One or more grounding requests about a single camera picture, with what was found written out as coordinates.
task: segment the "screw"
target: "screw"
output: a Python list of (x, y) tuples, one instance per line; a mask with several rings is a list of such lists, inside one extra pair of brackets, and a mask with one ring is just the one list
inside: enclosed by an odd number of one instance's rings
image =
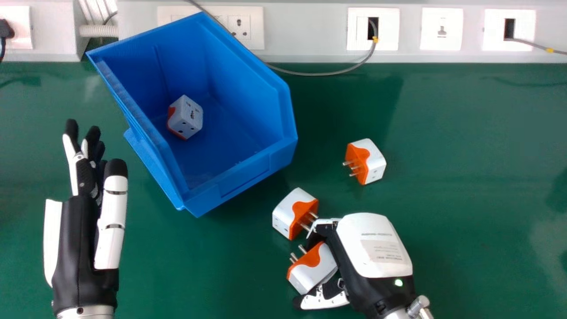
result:
[(408, 307), (408, 316), (411, 319), (416, 318), (420, 314), (420, 310), (429, 307), (429, 304), (429, 299), (426, 296), (421, 295), (417, 297)]

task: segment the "blue storage bin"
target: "blue storage bin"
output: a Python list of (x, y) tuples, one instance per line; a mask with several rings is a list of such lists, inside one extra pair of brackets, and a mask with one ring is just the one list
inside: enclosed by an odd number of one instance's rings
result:
[[(291, 162), (287, 84), (199, 13), (87, 52), (122, 109), (124, 136), (175, 208), (199, 217)], [(203, 107), (187, 141), (167, 130), (183, 94)]]

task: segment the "green tabletop surface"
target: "green tabletop surface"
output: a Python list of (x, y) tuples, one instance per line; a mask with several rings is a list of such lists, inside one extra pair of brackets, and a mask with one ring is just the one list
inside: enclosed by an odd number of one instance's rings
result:
[[(321, 217), (386, 215), (436, 318), (567, 318), (567, 65), (282, 77), (299, 135), (292, 164), (196, 219), (123, 138), (126, 121), (89, 62), (0, 65), (0, 318), (52, 317), (43, 209), (70, 193), (67, 118), (82, 134), (100, 126), (106, 157), (129, 166), (117, 318), (363, 318), (293, 309), (285, 276), (303, 240), (283, 238), (271, 214), (295, 187), (320, 200)], [(388, 165), (362, 187), (341, 162), (347, 143), (367, 137)]]

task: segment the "wall outlet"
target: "wall outlet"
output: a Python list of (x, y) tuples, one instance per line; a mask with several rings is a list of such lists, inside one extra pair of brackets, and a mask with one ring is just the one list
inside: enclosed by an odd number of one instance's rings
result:
[(535, 38), (535, 10), (486, 9), (484, 11), (484, 51), (532, 51), (523, 43), (504, 40), (506, 19), (515, 19), (514, 38), (533, 41)]
[(349, 8), (346, 30), (346, 49), (366, 51), (372, 40), (368, 39), (368, 18), (378, 18), (377, 51), (396, 51), (400, 39), (400, 9), (397, 8)]
[(463, 9), (422, 9), (421, 50), (459, 51), (462, 42)]
[[(264, 49), (264, 8), (247, 6), (203, 6), (250, 50)], [(200, 12), (194, 6), (159, 6), (158, 26)]]
[(1, 6), (0, 19), (6, 19), (15, 36), (6, 40), (6, 49), (33, 49), (29, 6)]

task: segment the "cable outlet opening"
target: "cable outlet opening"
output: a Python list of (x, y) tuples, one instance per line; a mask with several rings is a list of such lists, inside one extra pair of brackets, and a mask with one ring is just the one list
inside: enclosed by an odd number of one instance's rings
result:
[(378, 37), (378, 34), (374, 34), (374, 28), (372, 28), (372, 24), (370, 24), (371, 21), (374, 22), (374, 25), (376, 26), (376, 31), (378, 31), (378, 17), (377, 16), (368, 17), (368, 35), (367, 35), (368, 40), (372, 40), (373, 36)]
[(514, 38), (516, 19), (504, 19), (504, 40)]

